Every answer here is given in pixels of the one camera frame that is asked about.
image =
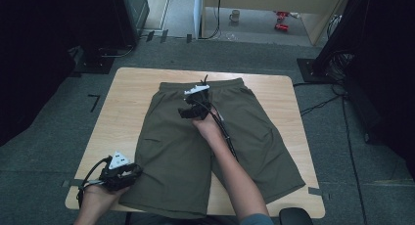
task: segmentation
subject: light wood tabletop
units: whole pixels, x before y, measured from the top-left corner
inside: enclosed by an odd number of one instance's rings
[[[116,72],[75,179],[83,179],[96,162],[108,155],[112,156],[115,151],[134,160],[144,117],[161,82],[198,82],[207,74],[207,81],[243,78],[245,85],[253,90],[280,131],[306,183],[295,192],[269,203],[267,207],[270,215],[278,216],[279,211],[285,207],[301,207],[312,218],[322,218],[325,208],[321,196],[308,192],[308,188],[319,189],[319,185],[293,84],[288,76],[122,67]],[[90,179],[98,178],[101,168],[98,167]],[[207,214],[234,215],[225,189],[214,174],[211,177]],[[70,187],[66,199],[66,206],[70,209],[78,209],[76,194],[77,188]],[[120,204],[114,205],[112,210],[139,211]]]

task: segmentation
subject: olive green shorts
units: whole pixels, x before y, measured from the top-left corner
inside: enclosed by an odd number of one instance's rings
[[[239,163],[271,203],[304,185],[296,164],[254,93],[241,78],[209,81],[210,101],[224,118]],[[211,172],[223,184],[208,143],[178,108],[190,108],[184,90],[201,83],[161,83],[137,143],[143,174],[120,204],[173,218],[207,214]]]

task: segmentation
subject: elastic waistband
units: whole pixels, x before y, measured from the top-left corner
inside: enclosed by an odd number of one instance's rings
[[[195,87],[195,85],[202,85],[202,82],[191,82],[191,83],[170,83],[170,82],[162,82],[160,83],[160,91],[184,91],[190,90]],[[244,80],[242,78],[236,78],[233,80],[215,80],[215,81],[207,81],[207,85],[209,85],[210,90],[214,89],[222,89],[222,88],[239,88],[244,87]]]

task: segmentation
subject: person's right hand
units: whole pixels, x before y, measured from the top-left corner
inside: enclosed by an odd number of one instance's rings
[[[217,114],[215,109],[212,109],[211,112],[217,117],[220,118]],[[193,119],[192,123],[198,128],[199,132],[201,132],[202,136],[208,141],[214,141],[222,139],[222,132],[220,131],[219,126],[217,125],[216,121],[214,121],[213,117],[209,113],[204,120],[201,119]]]

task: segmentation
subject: person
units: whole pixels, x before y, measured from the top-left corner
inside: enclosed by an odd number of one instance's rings
[[[229,151],[222,132],[211,114],[204,120],[193,119],[192,122],[206,139],[217,158],[224,177],[225,188],[240,224],[273,224],[258,187]],[[87,187],[82,207],[74,225],[95,224],[128,189],[108,192],[98,185]]]

